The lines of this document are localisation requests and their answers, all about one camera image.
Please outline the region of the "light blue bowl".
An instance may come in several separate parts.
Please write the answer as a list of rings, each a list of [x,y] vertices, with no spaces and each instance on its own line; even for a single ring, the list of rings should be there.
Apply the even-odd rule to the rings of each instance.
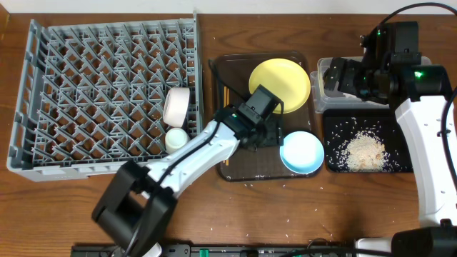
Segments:
[[[307,131],[295,131],[287,135],[279,148],[284,166],[293,173],[311,175],[320,169],[324,160],[321,141]]]

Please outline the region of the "yellow round plate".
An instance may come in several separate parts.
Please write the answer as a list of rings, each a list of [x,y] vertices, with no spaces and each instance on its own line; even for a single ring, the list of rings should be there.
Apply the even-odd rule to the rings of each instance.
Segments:
[[[305,70],[288,59],[269,59],[251,73],[248,89],[252,94],[259,85],[283,101],[283,113],[300,109],[311,94],[311,82]]]

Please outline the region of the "white paper cup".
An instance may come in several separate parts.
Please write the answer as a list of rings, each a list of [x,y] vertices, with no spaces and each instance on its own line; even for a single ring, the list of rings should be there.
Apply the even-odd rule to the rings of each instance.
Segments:
[[[171,154],[190,141],[189,135],[182,128],[172,128],[165,136],[166,152]]]

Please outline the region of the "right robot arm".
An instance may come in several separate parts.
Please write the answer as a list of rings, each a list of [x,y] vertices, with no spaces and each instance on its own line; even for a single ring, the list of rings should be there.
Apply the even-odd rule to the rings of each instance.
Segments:
[[[332,59],[323,92],[365,104],[389,106],[405,137],[419,199],[417,229],[390,238],[357,240],[359,256],[456,255],[456,131],[446,69],[424,65],[418,23],[382,21],[361,37],[360,61]]]

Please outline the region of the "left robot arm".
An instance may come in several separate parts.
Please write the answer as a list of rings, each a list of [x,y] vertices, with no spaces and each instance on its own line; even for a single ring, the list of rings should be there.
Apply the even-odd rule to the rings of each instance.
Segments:
[[[144,166],[127,161],[92,212],[125,256],[159,256],[159,241],[179,196],[203,173],[261,135],[273,107],[241,104],[216,112],[206,128],[172,154]]]

